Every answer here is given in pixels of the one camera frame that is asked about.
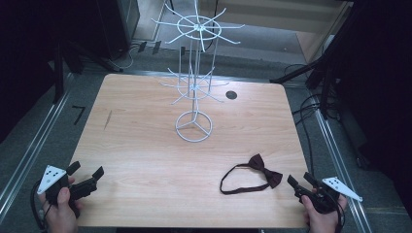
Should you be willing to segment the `dark cabinet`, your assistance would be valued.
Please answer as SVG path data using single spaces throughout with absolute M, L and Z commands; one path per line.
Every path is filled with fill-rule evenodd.
M 103 29 L 104 56 L 126 52 L 134 36 L 140 11 L 137 0 L 96 0 Z

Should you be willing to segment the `metal floor rail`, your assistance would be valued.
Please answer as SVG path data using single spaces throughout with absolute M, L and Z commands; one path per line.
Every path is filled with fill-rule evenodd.
M 335 137 L 330 128 L 329 120 L 324 119 L 320 110 L 315 111 L 315 116 L 318 125 L 320 126 L 324 140 L 326 142 L 326 147 L 328 149 L 331 161 L 333 163 L 333 167 L 337 178 L 341 182 L 346 184 L 352 191 L 356 192 L 354 180 L 351 178 L 347 166 L 345 165 L 341 151 L 336 143 Z M 362 202 L 353 197 L 350 197 L 349 195 L 347 195 L 347 197 L 350 214 L 354 219 L 354 223 L 358 229 L 358 232 L 373 233 Z
M 63 79 L 64 91 L 53 103 L 55 87 L 42 96 L 0 144 L 0 226 L 8 214 L 19 206 L 19 193 L 25 180 L 41 157 L 41 151 L 63 111 L 77 76 L 68 73 Z

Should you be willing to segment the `black metal stand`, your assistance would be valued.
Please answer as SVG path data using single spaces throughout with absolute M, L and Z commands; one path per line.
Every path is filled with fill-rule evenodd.
M 351 5 L 351 10 L 347 18 L 337 31 L 327 49 L 318 59 L 281 78 L 270 80 L 271 83 L 283 84 L 299 75 L 311 71 L 305 85 L 309 89 L 314 89 L 320 83 L 323 84 L 320 111 L 324 119 L 327 119 L 327 99 L 332 82 L 335 80 L 335 75 L 340 67 L 341 60 L 345 58 L 349 46 L 355 41 L 354 29 L 361 13 L 361 1 L 362 0 L 348 0 Z
M 97 54 L 82 47 L 79 43 L 72 42 L 57 33 L 53 39 L 53 79 L 54 79 L 54 98 L 53 103 L 56 104 L 63 96 L 64 79 L 63 79 L 63 62 L 75 73 L 81 74 L 84 66 L 80 60 L 80 55 L 90 58 L 109 72 L 121 73 L 122 68 L 115 68 L 110 65 Z

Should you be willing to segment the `person's left hand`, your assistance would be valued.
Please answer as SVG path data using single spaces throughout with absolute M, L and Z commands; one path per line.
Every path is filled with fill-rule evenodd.
M 57 204 L 51 205 L 46 194 L 38 196 L 46 214 L 48 233 L 78 233 L 78 221 L 75 213 L 69 206 L 71 193 L 68 187 L 63 186 L 57 196 Z

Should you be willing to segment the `person's right hand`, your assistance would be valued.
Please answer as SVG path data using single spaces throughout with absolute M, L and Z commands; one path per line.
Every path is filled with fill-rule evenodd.
M 323 215 L 316 211 L 308 196 L 303 195 L 301 201 L 305 208 L 305 211 L 303 212 L 304 221 L 309 225 L 311 233 L 335 233 L 339 221 L 342 218 L 342 212 L 345 210 L 348 203 L 347 199 L 343 195 L 340 195 L 338 199 L 338 209 L 341 214 L 334 211 Z

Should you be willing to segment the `white wire display rack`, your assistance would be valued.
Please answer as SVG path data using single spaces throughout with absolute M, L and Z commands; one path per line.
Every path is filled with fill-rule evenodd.
M 163 86 L 172 87 L 177 90 L 179 96 L 172 102 L 175 105 L 181 101 L 190 101 L 191 109 L 182 113 L 175 121 L 175 130 L 177 135 L 191 143 L 198 143 L 206 140 L 211 136 L 213 131 L 213 121 L 211 118 L 199 108 L 199 102 L 206 98 L 211 98 L 219 103 L 222 100 L 212 94 L 212 88 L 225 86 L 227 83 L 213 84 L 213 75 L 215 71 L 215 60 L 218 48 L 218 41 L 224 40 L 232 45 L 239 45 L 239 41 L 232 41 L 222 35 L 225 29 L 240 29 L 240 26 L 221 26 L 218 19 L 226 12 L 223 8 L 219 13 L 215 12 L 212 17 L 202 16 L 197 8 L 197 0 L 193 0 L 194 14 L 183 16 L 176 12 L 172 4 L 166 4 L 165 7 L 173 15 L 178 16 L 176 22 L 165 22 L 160 19 L 155 20 L 157 25 L 172 26 L 177 29 L 179 34 L 169 41 L 173 44 L 176 41 L 186 38 L 189 40 L 189 61 L 188 71 L 183 72 L 183 48 L 179 48 L 179 68 L 175 73 L 171 69 L 168 72 L 173 75 L 177 81 L 174 84 L 161 83 Z M 215 43 L 215 48 L 212 53 L 212 64 L 210 70 L 201 75 L 201 56 L 206 52 L 207 43 Z

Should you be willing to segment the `dark red bow tie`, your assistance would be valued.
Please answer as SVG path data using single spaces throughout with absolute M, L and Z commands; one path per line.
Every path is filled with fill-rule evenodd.
M 223 181 L 232 172 L 234 169 L 237 168 L 251 168 L 253 170 L 261 172 L 265 179 L 266 183 L 258 186 L 250 186 L 250 187 L 238 187 L 233 190 L 223 190 Z M 237 164 L 233 166 L 221 179 L 220 182 L 220 192 L 224 195 L 232 195 L 232 194 L 239 194 L 239 193 L 247 193 L 247 192 L 256 192 L 256 191 L 263 191 L 268 187 L 275 188 L 277 187 L 282 181 L 283 175 L 281 173 L 271 171 L 265 167 L 265 163 L 261 158 L 261 155 L 258 153 L 252 156 L 247 163 Z

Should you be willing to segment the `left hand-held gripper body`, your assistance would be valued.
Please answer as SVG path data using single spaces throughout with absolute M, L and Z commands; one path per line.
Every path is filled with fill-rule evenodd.
M 60 169 L 55 166 L 48 165 L 43 177 L 40 180 L 37 193 L 39 195 L 45 193 L 46 199 L 52 205 L 57 204 L 58 192 L 63 186 L 68 187 L 70 190 L 70 204 L 75 203 L 81 198 L 89 196 L 97 189 L 97 181 L 92 176 L 83 182 L 70 184 L 70 176 L 66 174 L 66 169 Z

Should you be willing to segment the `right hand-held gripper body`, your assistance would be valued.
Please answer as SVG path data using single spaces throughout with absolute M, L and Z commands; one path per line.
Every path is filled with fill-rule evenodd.
M 329 214 L 334 212 L 338 206 L 338 199 L 341 194 L 346 195 L 357 201 L 362 201 L 362 197 L 357 195 L 351 188 L 341 182 L 337 177 L 325 178 L 320 182 L 323 183 L 324 188 L 315 192 L 301 186 L 301 191 L 294 191 L 294 195 L 301 199 L 306 195 L 312 201 L 312 204 L 317 212 L 320 214 Z

